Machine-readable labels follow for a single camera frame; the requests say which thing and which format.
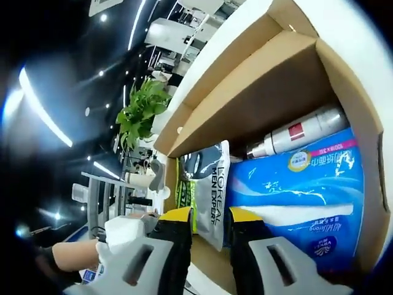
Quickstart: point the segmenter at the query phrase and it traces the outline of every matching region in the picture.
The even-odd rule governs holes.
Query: green plant
[[[134,149],[138,139],[149,138],[153,120],[166,110],[171,96],[164,90],[164,83],[146,79],[139,90],[132,87],[130,105],[117,115],[116,124],[120,124],[120,145],[125,150],[125,143]]]

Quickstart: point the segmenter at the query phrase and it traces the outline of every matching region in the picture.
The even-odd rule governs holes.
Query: cable
[[[184,287],[184,289],[187,290],[188,292],[190,292],[190,293],[193,294],[193,295],[197,295],[196,293],[191,292],[191,291],[190,291],[189,289],[187,289],[186,287]]]
[[[93,226],[90,230],[93,230],[93,229],[101,229],[101,230],[105,231],[105,228],[103,228],[102,226]]]
[[[101,230],[101,232],[98,231],[97,235],[93,234],[95,238],[98,238],[100,242],[106,243],[106,231],[105,228],[101,226],[93,226],[90,230],[92,231],[93,229],[98,229]]]

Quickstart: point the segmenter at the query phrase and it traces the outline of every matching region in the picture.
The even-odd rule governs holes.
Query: cardboard box
[[[186,97],[155,147],[175,158],[222,140],[246,143],[326,102],[339,102],[362,155],[365,200],[357,261],[363,271],[370,271],[382,250],[390,214],[384,198],[383,126],[362,84],[291,0],[274,0],[267,13],[225,50],[227,58],[236,55],[244,59],[228,67],[226,75],[219,64],[210,67],[209,75],[218,73],[222,80],[211,91]],[[169,129],[180,126],[180,134],[171,136]],[[172,160],[168,163],[167,185],[174,188],[176,168]],[[174,205],[171,202],[166,202],[166,209]],[[201,268],[207,273],[209,265]]]

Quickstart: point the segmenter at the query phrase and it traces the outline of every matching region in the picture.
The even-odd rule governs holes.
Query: ceiling light
[[[176,5],[177,5],[177,1],[174,3],[174,5],[173,5],[171,11],[169,12],[168,17],[166,18],[167,20],[169,20],[169,18],[171,17],[172,12],[173,12],[174,8],[176,7]]]
[[[106,14],[101,14],[101,17],[99,18],[99,20],[101,20],[103,23],[106,22],[108,16]]]
[[[152,9],[152,11],[151,11],[151,13],[150,13],[150,15],[149,15],[149,18],[147,19],[147,22],[148,22],[148,23],[149,23],[150,20],[152,19],[153,14],[154,14],[154,11],[155,11],[155,9],[157,8],[157,5],[158,5],[159,2],[160,2],[160,0],[157,0],[157,1],[155,2],[154,6],[153,6],[153,9]]]
[[[157,46],[154,46],[153,51],[152,51],[152,55],[150,56],[149,65],[148,66],[150,66],[150,64],[152,63],[152,59],[153,59],[154,52],[155,52],[156,48],[157,48]]]
[[[25,93],[22,89],[14,90],[8,95],[2,112],[5,120],[10,119],[15,114],[24,95]]]
[[[155,67],[157,66],[158,62],[160,61],[160,56],[161,56],[161,52],[159,52],[159,53],[157,54],[157,59],[155,60],[155,63],[154,63],[154,65],[153,65],[153,68],[155,68]]]
[[[21,224],[17,227],[15,233],[20,238],[26,238],[30,235],[30,229],[28,226]]]
[[[141,12],[142,12],[143,7],[145,6],[145,3],[146,3],[146,0],[142,0],[141,5],[139,6],[139,9],[138,9],[138,11],[136,13],[134,25],[133,25],[133,28],[132,28],[131,34],[130,34],[130,41],[128,41],[127,50],[131,49],[131,45],[132,45],[133,39],[134,39],[136,25],[138,24],[138,20],[139,20],[139,18],[141,16]]]
[[[102,166],[100,163],[94,162],[94,166],[97,167],[98,169],[100,169],[101,171],[111,175],[112,177],[114,177],[116,179],[120,179],[120,177],[118,177],[115,173],[111,172],[110,170],[108,170],[107,168]]]
[[[51,212],[51,211],[48,211],[48,210],[45,210],[45,209],[42,209],[42,208],[38,208],[38,212],[40,212],[41,214],[43,214],[45,216],[48,216],[50,218],[54,218],[56,220],[61,219],[61,215],[59,214],[59,212],[54,213],[54,212]]]
[[[125,108],[125,85],[123,86],[123,108]]]
[[[56,134],[56,136],[59,137],[60,140],[62,140],[62,142],[67,144],[67,146],[72,147],[72,141],[59,129],[59,127],[57,127],[52,118],[48,115],[48,113],[39,102],[39,99],[34,93],[34,90],[30,84],[25,68],[20,71],[19,83],[33,111],[41,118],[41,120],[46,124],[46,126],[48,126],[48,128],[51,129],[51,131]]]

